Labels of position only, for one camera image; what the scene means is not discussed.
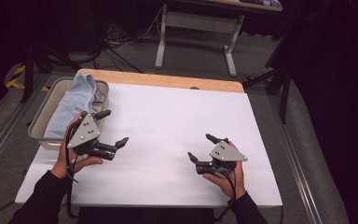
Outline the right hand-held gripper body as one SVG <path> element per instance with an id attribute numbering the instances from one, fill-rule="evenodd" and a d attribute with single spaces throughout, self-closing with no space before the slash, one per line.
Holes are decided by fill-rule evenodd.
<path id="1" fill-rule="evenodd" d="M 211 161 L 195 159 L 198 175 L 212 174 L 226 178 L 235 171 L 237 161 L 248 161 L 248 158 L 231 146 L 228 140 L 215 140 L 216 146 L 210 152 Z"/>

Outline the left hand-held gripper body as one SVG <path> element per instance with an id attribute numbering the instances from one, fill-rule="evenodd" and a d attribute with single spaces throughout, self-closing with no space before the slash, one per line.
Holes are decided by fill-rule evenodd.
<path id="1" fill-rule="evenodd" d="M 80 119 L 75 122 L 75 131 L 69 134 L 67 147 L 79 156 L 88 155 L 111 161 L 117 149 L 98 140 L 99 120 L 94 119 L 92 114 L 83 112 Z"/>

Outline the light blue shirt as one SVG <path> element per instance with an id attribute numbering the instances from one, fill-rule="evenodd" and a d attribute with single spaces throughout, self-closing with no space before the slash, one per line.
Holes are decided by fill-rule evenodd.
<path id="1" fill-rule="evenodd" d="M 97 83 L 91 74 L 77 73 L 73 84 L 65 92 L 50 121 L 44 136 L 62 139 L 68 123 L 80 112 L 99 112 L 94 103 L 102 103 L 105 96 L 97 90 Z"/>

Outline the beige plastic basket grey rim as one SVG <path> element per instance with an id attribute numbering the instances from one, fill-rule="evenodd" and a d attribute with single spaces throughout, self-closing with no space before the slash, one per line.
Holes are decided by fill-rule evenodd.
<path id="1" fill-rule="evenodd" d="M 59 150 L 62 138 L 45 137 L 48 123 L 56 111 L 59 102 L 62 100 L 66 91 L 73 85 L 72 77 L 61 77 L 57 79 L 48 92 L 43 104 L 37 111 L 28 129 L 28 134 L 45 149 Z M 105 81 L 96 80 L 97 92 L 101 94 L 101 102 L 93 101 L 91 106 L 97 111 L 103 111 L 109 104 L 109 86 Z"/>

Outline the person's right hand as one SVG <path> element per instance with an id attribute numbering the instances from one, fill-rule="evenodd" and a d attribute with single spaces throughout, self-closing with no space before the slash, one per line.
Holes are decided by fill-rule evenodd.
<path id="1" fill-rule="evenodd" d="M 230 200 L 239 199 L 246 192 L 241 161 L 236 162 L 235 170 L 229 174 L 229 179 L 212 174 L 204 174 L 202 177 L 218 186 Z"/>

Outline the person's left hand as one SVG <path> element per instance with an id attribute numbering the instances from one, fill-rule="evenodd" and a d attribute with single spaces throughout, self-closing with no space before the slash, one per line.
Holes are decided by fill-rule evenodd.
<path id="1" fill-rule="evenodd" d="M 72 149 L 67 149 L 67 141 L 66 138 L 62 139 L 62 143 L 60 146 L 60 153 L 57 161 L 51 169 L 51 173 L 56 177 L 63 179 L 67 176 L 66 167 L 71 164 L 71 161 L 76 158 L 76 154 Z M 79 172 L 86 166 L 102 164 L 103 160 L 98 157 L 87 157 L 81 161 L 77 161 L 75 165 L 73 165 L 73 171 L 75 173 Z"/>

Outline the white table mat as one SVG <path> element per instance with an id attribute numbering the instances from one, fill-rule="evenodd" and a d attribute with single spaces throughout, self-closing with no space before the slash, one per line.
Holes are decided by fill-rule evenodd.
<path id="1" fill-rule="evenodd" d="M 206 136 L 231 140 L 247 156 L 245 187 L 259 206 L 282 205 L 254 111 L 244 93 L 110 84 L 100 140 L 128 143 L 112 161 L 76 174 L 80 206 L 219 207 L 221 190 L 189 159 L 209 160 Z"/>

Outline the wooden table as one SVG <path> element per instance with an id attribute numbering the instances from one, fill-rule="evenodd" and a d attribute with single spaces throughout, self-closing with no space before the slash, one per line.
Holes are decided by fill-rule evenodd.
<path id="1" fill-rule="evenodd" d="M 133 72 L 107 71 L 82 68 L 78 73 L 91 74 L 95 79 L 108 83 L 146 85 L 181 89 L 200 89 L 203 91 L 225 91 L 244 93 L 240 82 L 214 80 L 194 77 L 176 77 Z"/>

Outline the black tripod stand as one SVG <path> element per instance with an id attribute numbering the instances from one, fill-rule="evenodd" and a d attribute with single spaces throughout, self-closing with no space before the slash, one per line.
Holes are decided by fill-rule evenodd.
<path id="1" fill-rule="evenodd" d="M 77 71 L 80 66 L 69 59 L 62 26 L 56 12 L 58 0 L 18 0 L 21 29 L 27 43 L 25 51 L 25 83 L 21 101 L 25 103 L 34 91 L 34 65 L 42 73 L 52 71 L 52 60 Z"/>

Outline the black metal stand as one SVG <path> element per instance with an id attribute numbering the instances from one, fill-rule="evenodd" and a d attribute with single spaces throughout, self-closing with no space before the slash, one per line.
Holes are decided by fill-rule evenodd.
<path id="1" fill-rule="evenodd" d="M 286 108 L 291 83 L 289 69 L 291 63 L 289 45 L 293 39 L 294 38 L 289 32 L 281 38 L 266 63 L 266 67 L 270 68 L 270 71 L 254 78 L 246 78 L 242 82 L 242 86 L 246 90 L 256 83 L 267 81 L 271 78 L 271 81 L 265 88 L 265 91 L 267 95 L 276 95 L 278 91 L 282 91 L 281 102 L 279 105 L 279 117 L 283 124 L 286 123 Z"/>

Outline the yellow black hazard tape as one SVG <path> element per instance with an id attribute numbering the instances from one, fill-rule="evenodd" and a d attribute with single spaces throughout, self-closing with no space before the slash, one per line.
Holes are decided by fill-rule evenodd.
<path id="1" fill-rule="evenodd" d="M 22 64 L 11 74 L 6 83 L 7 88 L 25 89 L 25 68 L 26 66 Z"/>

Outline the desk with white metal legs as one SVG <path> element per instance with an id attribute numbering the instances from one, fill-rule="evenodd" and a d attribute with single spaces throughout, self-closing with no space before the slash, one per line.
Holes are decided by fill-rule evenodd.
<path id="1" fill-rule="evenodd" d="M 207 16 L 198 15 L 194 13 L 186 13 L 179 11 L 172 11 L 168 4 L 164 3 L 161 8 L 161 22 L 160 22 L 160 36 L 158 43 L 158 51 L 155 60 L 155 67 L 161 69 L 163 65 L 164 52 L 166 46 L 166 28 L 184 28 L 191 30 L 199 30 L 211 32 L 213 34 L 228 34 L 231 35 L 230 42 L 222 47 L 222 51 L 226 57 L 227 70 L 231 77 L 237 75 L 235 63 L 232 57 L 232 50 L 240 33 L 241 26 L 245 18 L 244 13 L 272 13 L 280 14 L 282 8 L 266 7 L 257 4 L 242 3 L 240 0 L 174 0 L 175 2 L 183 2 L 195 4 L 196 6 L 212 7 L 213 9 L 236 10 L 237 16 L 233 19 L 224 18 L 223 16 Z"/>

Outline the black curtain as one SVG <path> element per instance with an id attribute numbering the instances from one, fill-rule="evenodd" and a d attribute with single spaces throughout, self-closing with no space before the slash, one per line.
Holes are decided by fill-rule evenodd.
<path id="1" fill-rule="evenodd" d="M 294 81 L 351 224 L 358 224 L 358 0 L 333 0 L 303 31 Z"/>

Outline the colourful patterned item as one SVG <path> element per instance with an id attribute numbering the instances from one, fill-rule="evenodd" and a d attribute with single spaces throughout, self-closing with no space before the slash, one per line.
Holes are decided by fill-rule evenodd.
<path id="1" fill-rule="evenodd" d="M 282 8 L 282 4 L 279 0 L 240 0 L 242 3 L 257 4 L 266 7 L 278 7 Z"/>

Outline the aluminium floor rail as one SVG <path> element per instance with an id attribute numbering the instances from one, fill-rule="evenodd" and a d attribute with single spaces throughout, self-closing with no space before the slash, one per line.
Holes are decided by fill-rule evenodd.
<path id="1" fill-rule="evenodd" d="M 288 155 L 289 165 L 291 167 L 296 186 L 301 197 L 302 203 L 306 210 L 310 224 L 323 224 L 320 213 L 317 209 L 313 195 L 310 191 L 310 185 L 305 177 L 304 171 L 296 154 L 296 149 L 290 137 L 289 131 L 286 125 L 282 122 L 278 100 L 274 96 L 269 96 L 268 101 L 274 115 L 274 118 L 278 124 L 278 128 L 282 135 L 282 139 L 285 145 L 285 149 Z"/>
<path id="2" fill-rule="evenodd" d="M 0 132 L 0 155 L 12 138 L 24 114 L 27 112 L 28 108 L 31 106 L 38 93 L 41 92 L 42 87 L 46 84 L 50 77 L 51 74 L 40 75 L 33 85 L 34 91 L 24 103 L 18 103 L 16 108 L 11 113 L 9 120 L 5 122 L 5 127 Z"/>

